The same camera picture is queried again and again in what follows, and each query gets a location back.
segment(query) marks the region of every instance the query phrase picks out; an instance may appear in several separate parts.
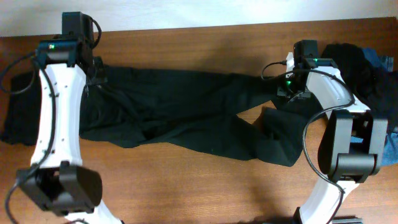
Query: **wooden table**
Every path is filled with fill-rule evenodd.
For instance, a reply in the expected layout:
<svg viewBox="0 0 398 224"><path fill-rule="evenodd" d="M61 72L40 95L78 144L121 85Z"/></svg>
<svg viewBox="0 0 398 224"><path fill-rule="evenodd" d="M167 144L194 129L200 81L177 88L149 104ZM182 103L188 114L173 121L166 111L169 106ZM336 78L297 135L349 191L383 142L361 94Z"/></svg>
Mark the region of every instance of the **wooden table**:
<svg viewBox="0 0 398 224"><path fill-rule="evenodd" d="M95 55L110 65L258 76L265 64L285 59L293 44L302 39L318 40L320 52L326 44L349 42L398 58L397 34L395 18L106 32ZM0 39L0 68L35 49L44 38ZM275 66L267 74L277 75L284 69ZM1 93L0 99L3 124L8 96ZM272 104L240 117L253 123L263 106ZM307 144L316 164L325 124L317 121L308 131ZM257 159L237 161L202 154L167 143L134 149L85 140L80 145L84 165L102 176L104 201L126 223L236 223L291 216L317 179L303 155L293 167L282 167ZM1 200L14 182L16 169L29 165L33 149L0 143ZM382 168L346 199L338 215L357 215L367 224L398 223L397 183L398 167ZM11 208L21 223L65 221L41 212L20 190L13 195ZM3 202L0 222L7 223Z"/></svg>

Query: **robotic arm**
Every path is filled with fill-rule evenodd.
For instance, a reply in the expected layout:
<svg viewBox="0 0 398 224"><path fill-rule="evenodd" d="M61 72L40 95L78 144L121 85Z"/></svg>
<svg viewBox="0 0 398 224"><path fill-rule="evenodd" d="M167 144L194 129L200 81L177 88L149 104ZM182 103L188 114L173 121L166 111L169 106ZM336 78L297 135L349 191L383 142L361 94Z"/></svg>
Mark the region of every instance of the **robotic arm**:
<svg viewBox="0 0 398 224"><path fill-rule="evenodd" d="M339 79L344 83L332 59L318 58L316 40L297 42L294 54L289 53L286 59L288 74L284 81L288 84L282 86L290 88L290 91L312 92L324 110L346 105L354 97L351 106L326 112L329 122L318 151L318 165L323 177L339 185L343 191L320 176L311 196L294 215L296 223L329 223L348 194L369 175L379 172L387 119L374 114L336 81ZM293 73L295 69L312 72ZM279 90L278 94L288 95L284 90ZM304 153L311 164L306 149ZM353 222L357 223L357 220L340 220L339 223Z"/></svg>
<svg viewBox="0 0 398 224"><path fill-rule="evenodd" d="M123 221L115 218L102 201L99 173L84 168L80 156L83 89L106 81L101 59L92 53L93 22L80 12L63 13L62 35L39 44L36 54L42 105L39 136L30 163L40 167L32 175L31 169L19 170L17 179L25 180L19 187L42 210L82 223L120 224Z"/></svg>

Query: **black trousers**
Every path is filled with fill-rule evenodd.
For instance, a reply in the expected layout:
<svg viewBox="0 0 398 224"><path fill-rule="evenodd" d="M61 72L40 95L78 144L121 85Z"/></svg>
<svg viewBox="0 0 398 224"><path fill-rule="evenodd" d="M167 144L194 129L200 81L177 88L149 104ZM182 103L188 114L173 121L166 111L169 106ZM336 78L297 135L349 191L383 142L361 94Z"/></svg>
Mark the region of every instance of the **black trousers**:
<svg viewBox="0 0 398 224"><path fill-rule="evenodd" d="M106 73L107 83L83 92L80 137L125 148L169 142L232 159L292 166L313 113L302 108L320 109L314 101L284 104L276 98L275 79L108 66ZM12 89L21 89L30 76L15 77ZM11 97L2 141L35 144L40 94L36 82L28 92ZM269 100L282 110L263 112L262 131L236 116Z"/></svg>

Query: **black cloth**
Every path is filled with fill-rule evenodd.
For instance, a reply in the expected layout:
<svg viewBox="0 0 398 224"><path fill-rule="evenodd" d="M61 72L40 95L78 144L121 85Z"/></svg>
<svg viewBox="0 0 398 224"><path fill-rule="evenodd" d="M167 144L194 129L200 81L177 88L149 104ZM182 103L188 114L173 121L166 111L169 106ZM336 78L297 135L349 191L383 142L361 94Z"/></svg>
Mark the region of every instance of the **black cloth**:
<svg viewBox="0 0 398 224"><path fill-rule="evenodd" d="M368 107L388 119L387 132L398 126L398 77L366 60L361 48L352 44L329 44L322 58L332 58L351 91Z"/></svg>
<svg viewBox="0 0 398 224"><path fill-rule="evenodd" d="M302 150L305 116L268 109L263 132L236 116L275 100L277 81L246 75L106 67L108 82L85 89L80 137L132 148L169 142L233 159L292 166ZM12 79L21 89L25 74ZM2 141L35 144L40 85L12 96ZM29 131L18 133L28 127Z"/></svg>

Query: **blue cloth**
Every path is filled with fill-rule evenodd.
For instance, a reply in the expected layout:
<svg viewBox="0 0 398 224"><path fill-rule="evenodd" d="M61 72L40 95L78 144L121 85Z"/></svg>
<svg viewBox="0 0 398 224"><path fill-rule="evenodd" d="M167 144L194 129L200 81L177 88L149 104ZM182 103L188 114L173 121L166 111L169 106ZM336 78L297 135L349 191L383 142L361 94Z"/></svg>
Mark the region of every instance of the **blue cloth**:
<svg viewBox="0 0 398 224"><path fill-rule="evenodd" d="M384 146L382 166L398 163L398 133L388 134Z"/></svg>
<svg viewBox="0 0 398 224"><path fill-rule="evenodd" d="M366 60L368 60L373 65L373 67L384 68L381 65L381 61L380 61L379 57L377 56L376 50L367 47L367 48L363 48L362 51L363 51L363 54L365 55Z"/></svg>
<svg viewBox="0 0 398 224"><path fill-rule="evenodd" d="M385 72L393 71L394 58L389 56L377 56L376 50L369 47L362 49L363 54L374 68L381 68Z"/></svg>

